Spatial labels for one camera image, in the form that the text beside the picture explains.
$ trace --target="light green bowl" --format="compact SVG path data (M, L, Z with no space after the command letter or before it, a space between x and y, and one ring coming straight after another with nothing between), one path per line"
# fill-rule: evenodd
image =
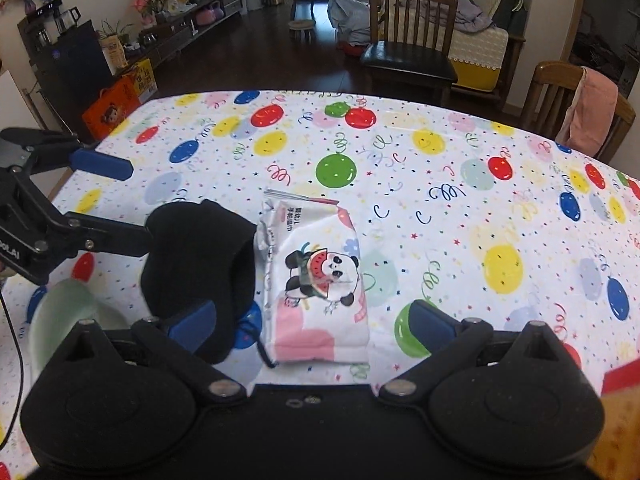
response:
M80 319L95 319L103 330L129 327L121 313L96 300L83 282L70 278L55 284L44 295L31 320L32 381Z

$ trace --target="watermelon slice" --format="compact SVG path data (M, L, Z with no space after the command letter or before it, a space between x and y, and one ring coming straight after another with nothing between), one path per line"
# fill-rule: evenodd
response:
M326 261L327 249L319 250L314 253L306 263L309 272L311 286L318 292L320 296L326 298L329 295L329 282L324 272L322 272L322 264Z

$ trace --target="pink towel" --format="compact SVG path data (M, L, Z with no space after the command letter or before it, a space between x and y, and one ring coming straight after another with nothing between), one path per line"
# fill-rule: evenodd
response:
M567 108L556 142L585 155L595 156L609 135L618 102L616 84L591 68L584 73Z

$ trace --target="black chair seat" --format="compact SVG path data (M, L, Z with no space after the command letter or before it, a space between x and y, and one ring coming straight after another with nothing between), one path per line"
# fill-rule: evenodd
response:
M439 50L416 44L394 41L372 43L360 57L360 63L370 68L430 77L441 84L458 82L458 74L447 56Z

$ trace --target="panda illustration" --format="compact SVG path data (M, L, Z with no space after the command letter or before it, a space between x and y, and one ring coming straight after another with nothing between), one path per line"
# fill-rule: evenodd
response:
M302 253L293 251L285 258L290 271L285 295L290 306L298 306L303 298L322 298L329 302L326 314L332 313L338 304L351 306L353 293L358 285L358 259L327 249Z

